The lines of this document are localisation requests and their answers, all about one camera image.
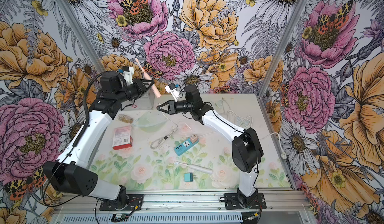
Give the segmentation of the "pink electric toothbrush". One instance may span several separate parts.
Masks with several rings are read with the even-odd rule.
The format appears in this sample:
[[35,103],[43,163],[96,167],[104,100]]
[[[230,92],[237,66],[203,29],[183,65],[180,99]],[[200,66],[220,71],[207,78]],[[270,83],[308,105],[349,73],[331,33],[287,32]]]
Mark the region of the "pink electric toothbrush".
[[[140,69],[142,70],[144,78],[146,80],[152,80],[152,78],[146,73],[146,71],[144,70],[142,65],[139,63],[139,60],[137,58],[135,58],[135,62],[140,67]],[[156,98],[160,98],[161,97],[161,93],[159,92],[159,90],[157,89],[155,84],[153,84],[152,90],[153,90],[153,93],[155,94]]]

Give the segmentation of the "teal power strip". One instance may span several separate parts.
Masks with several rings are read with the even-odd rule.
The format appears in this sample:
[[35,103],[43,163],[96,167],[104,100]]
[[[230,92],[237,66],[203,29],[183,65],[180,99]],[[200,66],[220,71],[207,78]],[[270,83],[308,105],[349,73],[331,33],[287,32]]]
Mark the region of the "teal power strip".
[[182,154],[187,152],[189,149],[194,147],[198,142],[199,140],[196,143],[192,144],[190,141],[190,137],[182,142],[175,141],[176,146],[174,148],[174,152],[176,153],[177,156],[181,156]]

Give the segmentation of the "teal plug adapter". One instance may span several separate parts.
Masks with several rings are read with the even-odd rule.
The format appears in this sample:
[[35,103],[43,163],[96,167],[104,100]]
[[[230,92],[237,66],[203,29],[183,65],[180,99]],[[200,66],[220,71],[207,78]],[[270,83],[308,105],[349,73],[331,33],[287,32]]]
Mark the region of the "teal plug adapter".
[[185,183],[191,183],[194,181],[194,175],[193,173],[185,173],[184,174],[184,182]]

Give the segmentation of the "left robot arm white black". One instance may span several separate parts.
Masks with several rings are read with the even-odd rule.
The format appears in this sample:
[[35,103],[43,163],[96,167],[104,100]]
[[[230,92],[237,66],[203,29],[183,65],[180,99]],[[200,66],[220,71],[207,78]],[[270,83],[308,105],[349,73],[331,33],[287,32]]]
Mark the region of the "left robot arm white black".
[[104,181],[89,169],[91,157],[123,103],[134,102],[152,86],[152,79],[136,78],[128,84],[120,71],[104,71],[91,80],[83,96],[85,121],[79,132],[55,161],[43,165],[55,191],[101,199],[116,210],[128,205],[125,187]]

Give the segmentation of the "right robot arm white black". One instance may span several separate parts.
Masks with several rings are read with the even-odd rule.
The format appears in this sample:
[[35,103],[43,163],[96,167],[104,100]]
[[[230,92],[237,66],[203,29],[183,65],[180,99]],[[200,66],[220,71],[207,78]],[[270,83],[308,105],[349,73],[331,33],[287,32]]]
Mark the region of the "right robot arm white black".
[[264,152],[256,131],[244,129],[221,117],[212,104],[203,101],[194,85],[185,87],[185,100],[169,100],[157,106],[157,110],[168,115],[189,113],[193,120],[224,136],[232,145],[232,159],[241,171],[237,188],[237,200],[229,199],[242,209],[251,209],[258,201],[256,182],[259,164]]

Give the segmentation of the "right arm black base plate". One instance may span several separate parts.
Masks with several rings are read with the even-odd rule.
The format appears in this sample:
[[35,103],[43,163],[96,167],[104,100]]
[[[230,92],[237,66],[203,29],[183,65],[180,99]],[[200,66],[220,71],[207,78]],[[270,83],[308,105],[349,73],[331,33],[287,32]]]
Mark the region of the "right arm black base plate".
[[220,202],[225,204],[226,210],[264,210],[267,208],[263,193],[255,192],[250,197],[238,193],[225,193],[220,197]]

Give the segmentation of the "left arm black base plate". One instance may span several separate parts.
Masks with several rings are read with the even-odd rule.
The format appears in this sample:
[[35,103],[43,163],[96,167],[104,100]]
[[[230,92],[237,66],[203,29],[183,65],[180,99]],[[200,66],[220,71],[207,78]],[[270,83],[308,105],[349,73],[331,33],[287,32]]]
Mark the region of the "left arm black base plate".
[[100,211],[140,211],[143,204],[143,194],[126,194],[116,200],[103,199]]

